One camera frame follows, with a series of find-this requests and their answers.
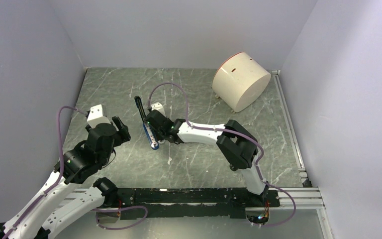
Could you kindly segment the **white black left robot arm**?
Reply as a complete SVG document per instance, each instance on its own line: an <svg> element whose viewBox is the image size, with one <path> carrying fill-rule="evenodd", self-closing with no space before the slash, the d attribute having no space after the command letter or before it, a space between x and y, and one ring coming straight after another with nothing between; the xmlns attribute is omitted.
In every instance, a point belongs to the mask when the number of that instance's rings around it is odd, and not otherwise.
<svg viewBox="0 0 382 239"><path fill-rule="evenodd" d="M118 188L103 177L58 207L87 178L108 165L115 147L131 139L128 126L117 116L89 115L87 123L88 138L63 155L40 191L19 213L0 223L0 239L53 239L85 213L119 205Z"/></svg>

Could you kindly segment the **blue black stapler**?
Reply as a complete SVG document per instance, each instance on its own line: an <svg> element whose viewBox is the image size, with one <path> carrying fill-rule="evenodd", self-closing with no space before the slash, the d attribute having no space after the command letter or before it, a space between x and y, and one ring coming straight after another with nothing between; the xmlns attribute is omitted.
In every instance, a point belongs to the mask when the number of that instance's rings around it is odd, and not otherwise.
<svg viewBox="0 0 382 239"><path fill-rule="evenodd" d="M140 117L141 117L142 123L143 123L142 125L144 128L145 134L147 136L147 139L149 141L150 147L153 150L157 150L157 149L159 149L159 142L157 141L157 138L154 136L150 125L146 121L146 113L145 113L144 108L143 108L142 100L139 96L135 96L134 101L135 101L136 106L139 110Z"/></svg>

